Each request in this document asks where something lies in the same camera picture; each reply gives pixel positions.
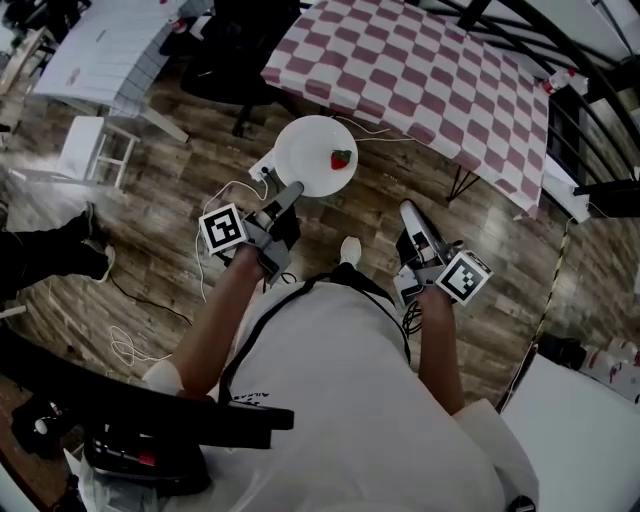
black cable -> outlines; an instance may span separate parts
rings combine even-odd
[[[411,336],[420,331],[422,328],[422,310],[418,305],[418,301],[412,303],[402,319],[402,329],[407,336]]]
[[[184,321],[186,321],[189,325],[193,325],[193,323],[191,322],[191,320],[189,320],[186,316],[184,316],[181,313],[178,313],[177,311],[174,311],[171,308],[168,308],[167,306],[162,306],[161,304],[156,304],[155,302],[151,302],[150,300],[145,300],[145,299],[139,299],[138,297],[134,297],[133,295],[129,295],[127,292],[125,292],[118,283],[116,283],[115,279],[113,278],[113,276],[111,274],[109,274],[109,279],[111,279],[111,282],[115,285],[115,287],[120,290],[120,292],[125,296],[125,297],[129,297],[130,299],[135,300],[136,302],[142,302],[143,304],[149,304],[151,306],[155,306],[157,308],[160,309],[166,309],[167,311],[169,311],[170,313],[173,313],[176,316],[179,316],[180,318],[182,318]]]
[[[291,276],[293,278],[293,281],[287,281],[284,278],[284,276]],[[297,283],[298,282],[298,278],[296,276],[294,276],[291,272],[283,272],[280,277],[285,282],[285,284],[293,284],[293,283]]]

shoulder strap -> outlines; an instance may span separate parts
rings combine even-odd
[[[233,358],[233,361],[229,363],[229,365],[222,372],[222,376],[220,377],[220,396],[218,398],[218,402],[222,405],[226,405],[231,401],[231,381],[233,381],[233,377],[235,377],[240,364],[247,357],[251,349],[256,344],[258,337],[262,333],[264,326],[267,325],[267,322],[271,320],[275,314],[280,311],[284,306],[289,304],[294,299],[301,297],[302,295],[309,293],[314,285],[321,281],[322,279],[326,279],[329,277],[329,274],[318,274],[312,279],[309,279],[304,283],[304,285],[293,292],[292,294],[285,297],[278,304],[273,306],[269,311],[267,311],[260,319],[256,322],[255,327],[251,331],[251,334],[247,338],[247,341],[242,346],[236,357]]]

strawberry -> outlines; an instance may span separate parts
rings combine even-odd
[[[351,161],[351,151],[341,151],[336,149],[331,153],[331,168],[334,171],[344,169]]]

white sneaker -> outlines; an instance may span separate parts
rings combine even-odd
[[[360,263],[362,245],[355,236],[348,236],[340,247],[340,263],[351,263],[354,268]]]
[[[111,269],[116,263],[116,248],[113,245],[107,245],[104,249],[104,254],[107,257],[107,261],[109,262],[109,267],[107,268],[107,271],[104,273],[104,276],[102,276],[102,279],[98,281],[99,283],[106,283],[107,279],[109,278]]]

white table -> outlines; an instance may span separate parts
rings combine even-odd
[[[188,134],[144,102],[168,57],[160,45],[169,18],[199,16],[213,0],[94,0],[47,65],[34,94],[95,115],[83,102],[111,107],[110,115],[141,116],[186,142]]]

